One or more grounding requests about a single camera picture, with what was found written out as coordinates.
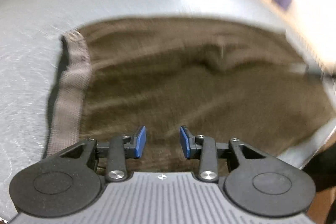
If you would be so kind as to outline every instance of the blue gripper pad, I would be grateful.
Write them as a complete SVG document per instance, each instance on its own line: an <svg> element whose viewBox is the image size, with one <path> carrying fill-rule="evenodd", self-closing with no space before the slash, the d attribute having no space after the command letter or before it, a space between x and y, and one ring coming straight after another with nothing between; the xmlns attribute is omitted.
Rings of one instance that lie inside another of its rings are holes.
<svg viewBox="0 0 336 224"><path fill-rule="evenodd" d="M183 150L184 157L186 159L190 159L189 138L187 134L184 132L183 127L180 127L179 135L180 135L180 144Z"/></svg>
<svg viewBox="0 0 336 224"><path fill-rule="evenodd" d="M140 158L142 156L145 143L146 143L146 127L142 127L136 137L135 156L137 158Z"/></svg>

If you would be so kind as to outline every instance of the ribbed gray plate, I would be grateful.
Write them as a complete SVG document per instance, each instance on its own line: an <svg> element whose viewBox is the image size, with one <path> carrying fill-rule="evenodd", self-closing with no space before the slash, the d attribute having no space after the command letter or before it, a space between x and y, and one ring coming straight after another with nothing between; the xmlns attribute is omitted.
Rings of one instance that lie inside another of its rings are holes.
<svg viewBox="0 0 336 224"><path fill-rule="evenodd" d="M19 214L11 224L312 224L304 214L282 219L255 217L228 202L217 184L192 173L134 173L110 183L92 206L74 215L42 219Z"/></svg>

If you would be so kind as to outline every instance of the black circular pad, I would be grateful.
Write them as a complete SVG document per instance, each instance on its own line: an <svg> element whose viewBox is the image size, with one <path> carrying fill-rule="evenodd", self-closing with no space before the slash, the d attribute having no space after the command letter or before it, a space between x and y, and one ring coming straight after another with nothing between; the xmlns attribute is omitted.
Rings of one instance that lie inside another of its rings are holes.
<svg viewBox="0 0 336 224"><path fill-rule="evenodd" d="M92 203L100 191L98 175L79 159L71 158L29 166L16 174L9 186L19 211L46 218L77 212Z"/></svg>
<svg viewBox="0 0 336 224"><path fill-rule="evenodd" d="M292 182L284 175L261 173L252 180L254 188L267 195L281 195L289 191Z"/></svg>
<svg viewBox="0 0 336 224"><path fill-rule="evenodd" d="M288 217L309 208L315 185L306 173L270 157L246 160L228 175L224 191L250 213Z"/></svg>
<svg viewBox="0 0 336 224"><path fill-rule="evenodd" d="M73 179L63 172L47 172L36 177L33 184L40 193L54 195L68 190L73 184Z"/></svg>

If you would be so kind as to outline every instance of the screw head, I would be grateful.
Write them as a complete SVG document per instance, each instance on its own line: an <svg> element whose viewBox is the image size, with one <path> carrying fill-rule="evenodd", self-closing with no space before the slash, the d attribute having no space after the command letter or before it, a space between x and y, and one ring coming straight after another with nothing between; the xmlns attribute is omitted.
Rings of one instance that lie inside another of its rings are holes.
<svg viewBox="0 0 336 224"><path fill-rule="evenodd" d="M205 138L204 135L197 135L197 136L195 137L195 143L197 143L197 144L202 144L203 141L204 141L204 138Z"/></svg>
<svg viewBox="0 0 336 224"><path fill-rule="evenodd" d="M111 179L122 179L125 176L125 173L121 170L113 170L109 172L109 177Z"/></svg>
<svg viewBox="0 0 336 224"><path fill-rule="evenodd" d="M164 179L166 179L167 178L167 176L165 175L165 174L160 174L159 176L158 176L158 179L160 179L160 180L164 180Z"/></svg>
<svg viewBox="0 0 336 224"><path fill-rule="evenodd" d="M215 172L212 172L212 171L204 171L200 174L200 177L202 179L212 180L215 177L217 177L217 174Z"/></svg>

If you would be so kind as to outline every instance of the brown fabric lining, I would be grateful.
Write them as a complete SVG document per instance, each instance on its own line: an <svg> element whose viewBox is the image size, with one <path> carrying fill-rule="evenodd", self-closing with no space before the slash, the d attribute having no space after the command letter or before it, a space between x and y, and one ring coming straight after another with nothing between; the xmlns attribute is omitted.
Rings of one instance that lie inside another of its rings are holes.
<svg viewBox="0 0 336 224"><path fill-rule="evenodd" d="M143 157L129 170L194 168L179 146L182 124L279 155L335 117L320 80L290 72L303 60L283 34L192 18L111 20L79 33L92 69L79 138L145 125Z"/></svg>

